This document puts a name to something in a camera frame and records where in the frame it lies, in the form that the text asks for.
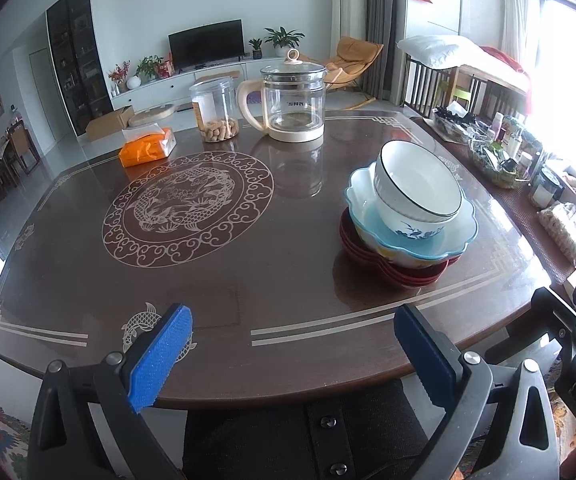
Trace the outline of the blue scalloped bowl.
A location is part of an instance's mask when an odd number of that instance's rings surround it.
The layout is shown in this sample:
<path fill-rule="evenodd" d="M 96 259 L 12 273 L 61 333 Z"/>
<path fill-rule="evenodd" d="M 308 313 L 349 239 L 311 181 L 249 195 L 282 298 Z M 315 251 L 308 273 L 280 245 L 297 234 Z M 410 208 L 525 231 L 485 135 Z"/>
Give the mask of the blue scalloped bowl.
<path fill-rule="evenodd" d="M 397 266 L 422 269 L 459 258 L 479 231 L 474 205 L 462 195 L 456 216 L 443 224 L 421 224 L 394 215 L 390 226 L 379 214 L 374 190 L 376 164 L 358 168 L 344 190 L 351 221 L 358 236 L 370 249 Z"/>

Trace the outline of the red flower-shaped plate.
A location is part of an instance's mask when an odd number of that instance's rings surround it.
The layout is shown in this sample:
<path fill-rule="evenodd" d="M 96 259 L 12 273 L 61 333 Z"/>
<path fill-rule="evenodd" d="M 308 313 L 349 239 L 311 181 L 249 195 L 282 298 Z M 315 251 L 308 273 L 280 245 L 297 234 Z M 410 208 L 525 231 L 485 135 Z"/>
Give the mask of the red flower-shaped plate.
<path fill-rule="evenodd" d="M 399 288 L 421 288 L 434 284 L 459 256 L 421 269 L 404 268 L 379 255 L 358 236 L 349 209 L 341 214 L 339 236 L 348 256 L 359 266 L 374 270 L 389 284 Z"/>

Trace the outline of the white bowl blue flowers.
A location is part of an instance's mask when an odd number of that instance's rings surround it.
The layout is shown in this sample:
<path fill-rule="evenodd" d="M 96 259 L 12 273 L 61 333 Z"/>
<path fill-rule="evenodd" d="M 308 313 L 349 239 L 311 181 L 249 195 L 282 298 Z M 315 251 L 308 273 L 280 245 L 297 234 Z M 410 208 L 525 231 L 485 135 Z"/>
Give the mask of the white bowl blue flowers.
<path fill-rule="evenodd" d="M 384 225 L 393 233 L 409 240 L 429 240 L 441 233 L 446 226 L 446 222 L 425 222 L 408 218 L 392 209 L 380 197 L 376 198 L 375 203 Z"/>

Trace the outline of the white ribbed bowl black rim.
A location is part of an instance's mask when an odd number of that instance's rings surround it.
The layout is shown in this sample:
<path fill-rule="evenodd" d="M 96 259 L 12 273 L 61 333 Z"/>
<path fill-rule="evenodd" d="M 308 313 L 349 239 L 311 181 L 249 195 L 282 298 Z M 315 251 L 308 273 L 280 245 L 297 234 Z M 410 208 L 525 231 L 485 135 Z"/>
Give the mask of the white ribbed bowl black rim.
<path fill-rule="evenodd" d="M 443 223 L 462 208 L 463 195 L 451 170 L 422 145 L 392 140 L 377 156 L 377 197 L 390 209 L 415 221 Z"/>

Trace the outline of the floral tissue pack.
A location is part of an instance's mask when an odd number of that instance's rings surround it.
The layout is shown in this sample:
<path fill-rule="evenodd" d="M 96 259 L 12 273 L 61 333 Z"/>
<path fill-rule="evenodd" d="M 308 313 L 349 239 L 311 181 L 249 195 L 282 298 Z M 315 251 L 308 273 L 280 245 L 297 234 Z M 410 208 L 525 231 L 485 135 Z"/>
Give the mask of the floral tissue pack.
<path fill-rule="evenodd" d="M 553 203 L 538 212 L 538 222 L 562 254 L 576 266 L 576 205 Z"/>

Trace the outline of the floral patterned rug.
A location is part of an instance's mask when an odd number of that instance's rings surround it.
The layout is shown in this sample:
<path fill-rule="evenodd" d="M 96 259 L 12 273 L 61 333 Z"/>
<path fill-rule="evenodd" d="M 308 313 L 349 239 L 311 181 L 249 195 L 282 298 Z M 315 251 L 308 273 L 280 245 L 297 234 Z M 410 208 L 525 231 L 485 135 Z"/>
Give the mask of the floral patterned rug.
<path fill-rule="evenodd" d="M 8 479 L 27 479 L 30 426 L 0 406 L 0 468 Z"/>

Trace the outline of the orange tissue pack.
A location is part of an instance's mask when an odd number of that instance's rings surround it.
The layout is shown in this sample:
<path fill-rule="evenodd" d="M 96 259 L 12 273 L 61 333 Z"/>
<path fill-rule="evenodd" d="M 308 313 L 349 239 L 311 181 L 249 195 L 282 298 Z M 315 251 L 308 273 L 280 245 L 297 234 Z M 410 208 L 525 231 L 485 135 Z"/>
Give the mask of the orange tissue pack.
<path fill-rule="evenodd" d="M 119 159 L 123 168 L 158 162 L 168 158 L 176 147 L 172 129 L 158 124 L 124 129 L 122 134 L 125 144 Z"/>

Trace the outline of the clear tray of bottles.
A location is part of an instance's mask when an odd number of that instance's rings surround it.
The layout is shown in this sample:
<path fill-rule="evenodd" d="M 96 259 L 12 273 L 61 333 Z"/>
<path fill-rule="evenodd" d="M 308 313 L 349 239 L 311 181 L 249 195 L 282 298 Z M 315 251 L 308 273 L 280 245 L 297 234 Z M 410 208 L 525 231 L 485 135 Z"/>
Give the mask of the clear tray of bottles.
<path fill-rule="evenodd" d="M 468 144 L 474 166 L 498 188 L 528 184 L 544 164 L 543 144 L 517 118 L 495 114 L 493 122 Z"/>

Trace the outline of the cardboard box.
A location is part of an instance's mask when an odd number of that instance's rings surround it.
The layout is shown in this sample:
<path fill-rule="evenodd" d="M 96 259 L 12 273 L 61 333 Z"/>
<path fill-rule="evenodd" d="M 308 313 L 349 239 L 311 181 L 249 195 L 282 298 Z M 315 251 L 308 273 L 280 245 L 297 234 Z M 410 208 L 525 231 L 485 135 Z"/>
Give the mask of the cardboard box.
<path fill-rule="evenodd" d="M 133 116 L 133 107 L 124 106 L 91 120 L 86 126 L 88 140 L 96 141 L 128 128 L 128 123 Z"/>

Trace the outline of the dark wooden railing chair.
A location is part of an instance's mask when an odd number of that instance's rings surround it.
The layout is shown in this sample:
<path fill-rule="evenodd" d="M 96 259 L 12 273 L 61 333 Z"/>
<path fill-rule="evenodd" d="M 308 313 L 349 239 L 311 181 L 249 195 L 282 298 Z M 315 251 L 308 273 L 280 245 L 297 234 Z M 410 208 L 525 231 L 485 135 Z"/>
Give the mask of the dark wooden railing chair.
<path fill-rule="evenodd" d="M 431 68 L 404 56 L 400 103 L 423 118 L 430 118 L 439 106 L 457 102 L 468 113 L 489 122 L 497 113 L 526 116 L 530 107 L 529 85 L 512 79 L 518 76 L 494 75 L 468 65 Z"/>

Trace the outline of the white pillow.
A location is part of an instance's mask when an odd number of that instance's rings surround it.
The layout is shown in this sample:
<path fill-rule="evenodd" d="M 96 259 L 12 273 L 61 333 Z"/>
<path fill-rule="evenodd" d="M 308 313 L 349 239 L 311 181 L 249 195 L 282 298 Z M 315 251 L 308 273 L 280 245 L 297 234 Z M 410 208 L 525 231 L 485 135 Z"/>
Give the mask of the white pillow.
<path fill-rule="evenodd" d="M 470 39 L 458 35 L 411 36 L 401 39 L 398 48 L 433 70 L 474 66 L 484 55 Z"/>

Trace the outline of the black television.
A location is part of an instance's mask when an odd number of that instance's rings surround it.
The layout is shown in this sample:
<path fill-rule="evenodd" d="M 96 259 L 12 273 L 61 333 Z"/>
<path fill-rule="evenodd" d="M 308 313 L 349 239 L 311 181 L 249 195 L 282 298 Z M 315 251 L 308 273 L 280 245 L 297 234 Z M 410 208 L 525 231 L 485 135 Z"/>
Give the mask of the black television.
<path fill-rule="evenodd" d="M 169 45 L 176 70 L 240 58 L 245 54 L 242 21 L 231 20 L 174 32 L 169 36 Z"/>

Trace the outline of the black display cabinet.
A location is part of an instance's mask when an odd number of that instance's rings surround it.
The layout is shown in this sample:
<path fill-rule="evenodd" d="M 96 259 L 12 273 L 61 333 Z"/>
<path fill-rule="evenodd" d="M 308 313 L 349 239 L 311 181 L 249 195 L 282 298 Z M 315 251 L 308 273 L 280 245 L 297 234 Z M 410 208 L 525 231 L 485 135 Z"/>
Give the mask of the black display cabinet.
<path fill-rule="evenodd" d="M 50 55 L 76 136 L 112 111 L 99 61 L 90 0 L 58 0 L 46 11 Z"/>

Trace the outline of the covered standing air conditioner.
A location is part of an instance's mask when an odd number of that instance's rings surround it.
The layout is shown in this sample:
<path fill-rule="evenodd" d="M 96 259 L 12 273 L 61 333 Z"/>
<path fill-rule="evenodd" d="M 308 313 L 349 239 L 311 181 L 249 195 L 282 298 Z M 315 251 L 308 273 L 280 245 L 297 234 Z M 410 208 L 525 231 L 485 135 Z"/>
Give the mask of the covered standing air conditioner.
<path fill-rule="evenodd" d="M 342 37 L 363 40 L 366 35 L 367 0 L 331 0 L 330 54 Z"/>

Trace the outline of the grey curtain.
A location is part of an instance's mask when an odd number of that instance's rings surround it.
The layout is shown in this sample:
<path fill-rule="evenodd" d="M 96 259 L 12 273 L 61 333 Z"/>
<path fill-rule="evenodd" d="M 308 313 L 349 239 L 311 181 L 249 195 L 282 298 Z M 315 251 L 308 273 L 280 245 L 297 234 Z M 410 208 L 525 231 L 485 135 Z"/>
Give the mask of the grey curtain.
<path fill-rule="evenodd" d="M 365 74 L 364 90 L 393 104 L 401 101 L 404 61 L 398 42 L 405 25 L 406 0 L 367 0 L 366 39 L 382 49 Z"/>

